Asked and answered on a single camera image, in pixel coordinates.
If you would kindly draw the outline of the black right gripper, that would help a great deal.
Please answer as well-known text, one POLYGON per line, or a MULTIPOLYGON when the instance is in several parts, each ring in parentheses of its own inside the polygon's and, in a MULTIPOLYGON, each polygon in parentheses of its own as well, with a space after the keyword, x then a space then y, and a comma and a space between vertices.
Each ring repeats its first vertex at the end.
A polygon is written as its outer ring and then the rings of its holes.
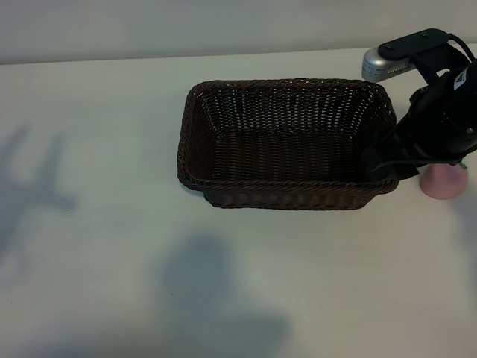
POLYGON ((435 163, 455 165, 459 155, 444 148, 444 132, 427 116, 431 105, 426 102, 431 88, 418 89, 410 98, 406 115, 386 133, 366 147, 361 158, 371 180, 404 180, 418 174, 421 166, 435 163))

